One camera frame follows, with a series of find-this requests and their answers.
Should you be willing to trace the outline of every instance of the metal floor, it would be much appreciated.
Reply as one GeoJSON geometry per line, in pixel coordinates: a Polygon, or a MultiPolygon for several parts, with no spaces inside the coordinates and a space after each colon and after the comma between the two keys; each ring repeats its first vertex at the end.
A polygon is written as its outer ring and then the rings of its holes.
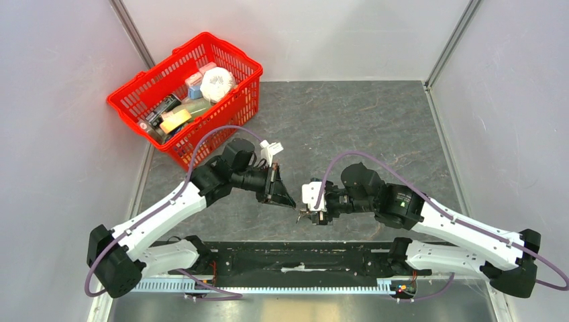
{"type": "MultiPolygon", "coordinates": [[[[269,142],[281,142],[277,155],[282,180],[301,206],[301,186],[322,177],[330,160],[361,150],[385,160],[403,177],[450,208],[460,210],[433,116],[418,81],[261,83],[260,110],[246,124],[269,142]]],[[[246,133],[235,137],[248,138],[246,133]]],[[[348,156],[334,167],[338,181],[348,165],[363,161],[386,182],[396,182],[371,161],[348,156]]],[[[159,201],[184,178],[168,156],[155,152],[141,209],[159,201]]],[[[189,217],[163,239],[198,235],[206,241],[370,240],[434,237],[380,225],[371,214],[342,215],[333,226],[295,224],[292,209],[261,205],[254,193],[234,189],[205,211],[189,217]]],[[[436,291],[439,281],[422,283],[436,291]]],[[[411,306],[374,296],[281,297],[249,295],[238,302],[194,305],[171,294],[129,294],[116,300],[112,321],[494,321],[484,283],[457,282],[444,296],[411,306]]]]}

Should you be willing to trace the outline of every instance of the red basket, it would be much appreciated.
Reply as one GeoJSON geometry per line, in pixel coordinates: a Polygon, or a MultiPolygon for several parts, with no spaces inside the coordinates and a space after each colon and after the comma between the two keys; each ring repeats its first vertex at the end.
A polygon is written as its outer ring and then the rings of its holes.
{"type": "MultiPolygon", "coordinates": [[[[113,92],[107,102],[133,131],[188,170],[195,145],[207,132],[222,125],[243,125],[257,114],[262,73],[261,65],[244,52],[209,32],[203,32],[174,49],[172,56],[148,72],[138,73],[113,92]],[[186,78],[208,62],[215,62],[230,71],[238,84],[237,88],[165,144],[159,144],[139,128],[138,120],[145,118],[168,94],[174,93],[179,99],[184,99],[187,96],[186,78]]],[[[199,148],[196,165],[234,132],[234,129],[225,129],[207,139],[199,148]]]]}

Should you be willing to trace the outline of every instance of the purple cable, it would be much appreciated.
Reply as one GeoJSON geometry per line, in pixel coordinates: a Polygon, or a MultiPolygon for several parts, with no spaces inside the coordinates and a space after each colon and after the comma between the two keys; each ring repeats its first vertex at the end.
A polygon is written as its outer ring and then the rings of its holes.
{"type": "MultiPolygon", "coordinates": [[[[223,129],[242,129],[245,132],[248,132],[249,134],[251,134],[252,136],[254,136],[257,140],[262,141],[263,139],[261,139],[258,135],[256,135],[255,133],[253,133],[250,129],[246,129],[244,127],[240,127],[237,125],[224,125],[224,126],[220,126],[217,129],[212,129],[211,131],[209,131],[206,135],[203,136],[203,138],[201,138],[201,140],[199,140],[199,142],[196,144],[194,152],[192,153],[192,158],[190,160],[190,165],[189,165],[189,169],[188,169],[188,174],[186,175],[186,178],[184,179],[184,185],[182,185],[182,188],[172,197],[171,200],[176,200],[181,194],[184,193],[184,189],[186,189],[186,187],[188,186],[188,184],[190,183],[190,178],[192,176],[192,170],[194,167],[194,163],[195,163],[195,158],[197,156],[197,152],[199,150],[199,147],[203,144],[203,142],[209,138],[209,136],[211,136],[212,134],[214,134],[217,131],[221,131],[223,129]]],[[[146,216],[142,217],[139,221],[135,222],[132,226],[130,226],[128,229],[129,230],[134,230],[136,227],[142,225],[143,223],[145,223],[147,220],[149,220],[150,218],[152,218],[153,216],[155,216],[155,214],[161,212],[162,210],[164,210],[165,208],[167,208],[170,205],[170,202],[166,202],[163,205],[159,206],[157,209],[155,209],[154,211],[151,211],[149,214],[147,214],[146,216]]],[[[120,235],[118,235],[109,245],[107,245],[107,247],[105,247],[105,249],[103,249],[103,251],[97,256],[97,258],[95,259],[95,261],[93,262],[93,264],[91,265],[91,267],[89,268],[89,272],[87,273],[87,277],[85,278],[85,285],[84,285],[84,289],[85,289],[85,294],[88,297],[97,297],[99,295],[105,294],[105,292],[107,292],[107,290],[103,289],[100,290],[99,292],[91,292],[91,289],[89,287],[90,283],[91,283],[91,279],[95,273],[95,269],[97,269],[97,266],[99,265],[99,263],[101,262],[101,260],[103,259],[103,257],[105,257],[105,255],[107,255],[107,253],[111,250],[111,248],[113,248],[116,244],[118,244],[118,242],[123,239],[126,236],[126,232],[124,231],[123,233],[121,233],[120,235]]]]}
{"type": "Polygon", "coordinates": [[[225,294],[225,295],[230,295],[229,297],[210,297],[210,298],[204,298],[204,299],[200,299],[200,298],[196,298],[196,301],[199,302],[205,302],[205,301],[232,301],[232,300],[238,300],[240,298],[243,297],[243,294],[240,293],[233,293],[233,292],[229,292],[227,290],[222,290],[220,288],[217,288],[213,285],[209,285],[209,284],[205,284],[204,282],[200,281],[198,278],[196,278],[195,276],[193,276],[192,274],[186,272],[185,270],[176,270],[182,274],[184,274],[185,276],[188,276],[189,278],[191,278],[192,280],[194,280],[194,282],[196,282],[197,284],[200,284],[201,286],[207,288],[208,290],[212,290],[214,292],[218,292],[221,294],[225,294]]]}
{"type": "MultiPolygon", "coordinates": [[[[328,168],[326,169],[326,172],[324,173],[324,177],[322,178],[322,185],[320,186],[320,191],[318,192],[318,199],[316,201],[316,205],[315,208],[318,208],[318,206],[320,206],[320,200],[322,199],[322,195],[324,193],[324,187],[325,187],[325,182],[328,179],[328,176],[330,175],[330,172],[332,170],[332,166],[341,158],[343,158],[344,156],[349,156],[349,155],[353,155],[353,156],[363,156],[365,158],[368,158],[370,160],[372,160],[373,162],[379,164],[382,168],[384,168],[385,170],[389,171],[389,173],[391,173],[395,178],[397,178],[399,181],[401,181],[404,185],[408,186],[414,193],[417,193],[419,195],[419,197],[421,197],[426,203],[428,203],[431,207],[433,207],[436,211],[438,211],[441,215],[443,215],[444,217],[446,217],[447,219],[452,220],[452,216],[449,215],[448,213],[446,213],[443,209],[440,209],[440,207],[438,207],[433,201],[431,201],[431,199],[427,196],[425,196],[425,194],[423,194],[419,189],[417,189],[415,186],[413,186],[410,182],[408,182],[407,180],[405,180],[402,176],[400,176],[399,174],[397,174],[397,172],[395,172],[390,166],[388,166],[387,164],[385,164],[384,162],[381,162],[380,160],[377,160],[376,158],[374,158],[373,156],[364,153],[364,152],[360,152],[360,151],[346,151],[344,153],[338,154],[331,162],[330,165],[328,166],[328,168]]],[[[496,235],[495,233],[489,232],[483,228],[477,227],[471,223],[467,223],[463,220],[457,219],[455,220],[456,223],[463,225],[464,227],[468,227],[474,231],[477,231],[483,235],[489,236],[491,238],[497,239],[500,242],[503,242],[505,244],[509,244],[510,241],[507,238],[504,238],[502,236],[496,235]]],[[[529,254],[535,258],[537,258],[539,261],[541,261],[542,263],[544,263],[545,265],[547,265],[549,268],[551,268],[555,273],[559,274],[559,276],[563,279],[563,281],[565,281],[565,286],[559,286],[559,285],[555,285],[549,282],[545,282],[542,280],[536,280],[535,282],[547,287],[550,287],[552,289],[555,290],[563,290],[563,291],[567,291],[569,290],[569,277],[567,277],[567,274],[565,274],[560,268],[558,268],[557,266],[555,266],[553,263],[551,263],[549,260],[545,259],[543,256],[535,253],[532,250],[527,249],[526,247],[516,244],[516,243],[512,243],[512,246],[517,248],[518,250],[521,250],[522,252],[525,252],[526,254],[529,254]]]]}

